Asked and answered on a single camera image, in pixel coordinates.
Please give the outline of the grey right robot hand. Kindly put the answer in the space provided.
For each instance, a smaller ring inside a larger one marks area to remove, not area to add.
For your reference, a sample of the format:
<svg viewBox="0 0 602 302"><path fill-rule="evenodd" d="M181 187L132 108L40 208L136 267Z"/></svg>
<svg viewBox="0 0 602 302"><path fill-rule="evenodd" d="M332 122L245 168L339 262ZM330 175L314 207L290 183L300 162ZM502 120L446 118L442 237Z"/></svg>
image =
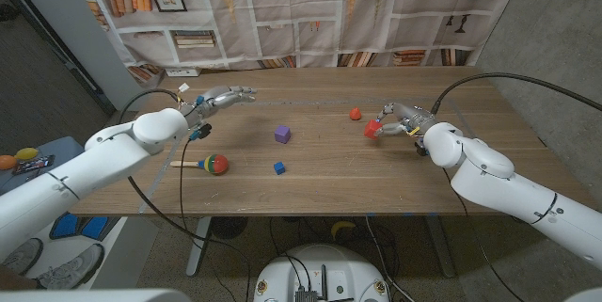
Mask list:
<svg viewBox="0 0 602 302"><path fill-rule="evenodd" d="M394 115L396 122L383 124L377 128L374 135L377 137L386 135L425 135L435 124L436 117L427 110L416 106L406 106L401 103L388 103L378 114L376 121L381 122L387 115Z"/></svg>

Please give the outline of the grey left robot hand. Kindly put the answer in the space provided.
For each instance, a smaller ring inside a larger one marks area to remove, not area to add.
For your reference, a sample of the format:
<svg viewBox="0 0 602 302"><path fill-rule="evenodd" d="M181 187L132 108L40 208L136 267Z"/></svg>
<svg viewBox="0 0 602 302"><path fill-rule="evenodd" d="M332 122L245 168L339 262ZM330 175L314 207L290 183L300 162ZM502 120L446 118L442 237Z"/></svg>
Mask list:
<svg viewBox="0 0 602 302"><path fill-rule="evenodd" d="M257 90L253 87L218 86L197 96L189 109L183 111L190 126L201 124L219 110L226 109L235 103L252 103Z"/></svg>

